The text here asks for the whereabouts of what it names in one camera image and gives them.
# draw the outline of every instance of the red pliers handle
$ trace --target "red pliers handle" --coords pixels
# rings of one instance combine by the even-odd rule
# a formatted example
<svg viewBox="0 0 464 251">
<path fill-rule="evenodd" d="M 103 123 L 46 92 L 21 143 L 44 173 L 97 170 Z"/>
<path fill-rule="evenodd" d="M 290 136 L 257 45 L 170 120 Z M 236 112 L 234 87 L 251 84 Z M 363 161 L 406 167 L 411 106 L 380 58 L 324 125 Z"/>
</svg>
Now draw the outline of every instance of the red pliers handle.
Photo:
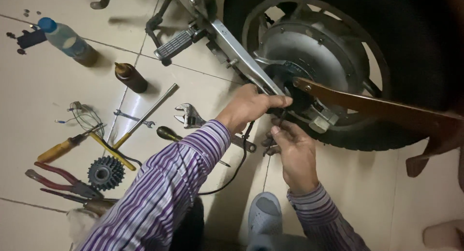
<svg viewBox="0 0 464 251">
<path fill-rule="evenodd" d="M 74 194 L 78 194 L 82 197 L 85 198 L 90 198 L 90 199 L 99 199 L 102 198 L 102 194 L 98 192 L 96 189 L 88 186 L 86 183 L 81 182 L 78 180 L 76 177 L 71 175 L 69 172 L 66 170 L 62 170 L 57 167 L 52 167 L 44 163 L 40 163 L 36 161 L 34 165 L 43 168 L 44 170 L 48 170 L 51 172 L 55 172 L 56 174 L 59 174 L 60 176 L 64 177 L 71 185 L 61 185 L 57 184 L 54 182 L 49 181 L 48 179 L 42 177 L 39 175 L 36 171 L 33 169 L 29 169 L 26 171 L 26 176 L 32 178 L 33 180 L 42 183 L 48 188 L 56 189 L 56 190 L 64 190 L 64 191 L 69 191 Z"/>
</svg>

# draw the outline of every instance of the rear wheel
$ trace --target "rear wheel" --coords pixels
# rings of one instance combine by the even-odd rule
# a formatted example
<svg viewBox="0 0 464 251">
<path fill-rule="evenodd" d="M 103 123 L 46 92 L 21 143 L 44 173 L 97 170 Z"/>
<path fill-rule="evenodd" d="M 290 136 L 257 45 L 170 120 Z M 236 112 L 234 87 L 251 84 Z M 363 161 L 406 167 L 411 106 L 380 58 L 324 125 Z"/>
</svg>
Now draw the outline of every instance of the rear wheel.
<svg viewBox="0 0 464 251">
<path fill-rule="evenodd" d="M 224 24 L 268 75 L 294 97 L 287 119 L 310 136 L 351 150 L 388 150 L 425 136 L 323 105 L 291 77 L 332 88 L 445 110 L 457 40 L 439 0 L 225 0 Z M 315 108 L 338 120 L 319 133 Z"/>
</svg>

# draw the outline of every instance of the blue bottle cap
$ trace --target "blue bottle cap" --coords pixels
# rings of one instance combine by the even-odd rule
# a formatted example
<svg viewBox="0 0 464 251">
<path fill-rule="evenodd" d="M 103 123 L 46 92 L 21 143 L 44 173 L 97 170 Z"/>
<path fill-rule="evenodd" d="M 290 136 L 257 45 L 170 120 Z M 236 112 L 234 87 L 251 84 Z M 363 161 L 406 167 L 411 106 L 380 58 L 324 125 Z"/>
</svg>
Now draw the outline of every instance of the blue bottle cap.
<svg viewBox="0 0 464 251">
<path fill-rule="evenodd" d="M 57 28 L 57 23 L 49 17 L 41 18 L 37 24 L 46 33 L 51 33 Z"/>
</svg>

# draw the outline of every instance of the freewheel sprocket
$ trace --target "freewheel sprocket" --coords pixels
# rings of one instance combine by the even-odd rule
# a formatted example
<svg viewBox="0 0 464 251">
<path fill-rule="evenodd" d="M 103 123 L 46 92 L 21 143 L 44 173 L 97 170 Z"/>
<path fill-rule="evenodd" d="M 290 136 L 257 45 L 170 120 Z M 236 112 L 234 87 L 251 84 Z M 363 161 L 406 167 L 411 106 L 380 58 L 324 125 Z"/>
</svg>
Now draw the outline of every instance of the freewheel sprocket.
<svg viewBox="0 0 464 251">
<path fill-rule="evenodd" d="M 110 190 L 119 185 L 124 178 L 124 167 L 115 157 L 102 157 L 90 165 L 89 182 L 98 190 Z"/>
</svg>

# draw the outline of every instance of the brown squeeze bottle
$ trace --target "brown squeeze bottle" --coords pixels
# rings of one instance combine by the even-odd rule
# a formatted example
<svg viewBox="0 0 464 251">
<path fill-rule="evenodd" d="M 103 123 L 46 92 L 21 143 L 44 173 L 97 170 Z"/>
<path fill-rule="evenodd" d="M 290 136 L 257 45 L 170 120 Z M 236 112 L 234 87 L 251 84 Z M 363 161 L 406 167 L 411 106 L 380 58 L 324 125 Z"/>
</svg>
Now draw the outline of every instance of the brown squeeze bottle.
<svg viewBox="0 0 464 251">
<path fill-rule="evenodd" d="M 140 73 L 128 63 L 115 62 L 115 75 L 118 80 L 124 83 L 135 93 L 143 93 L 148 88 L 148 82 Z"/>
</svg>

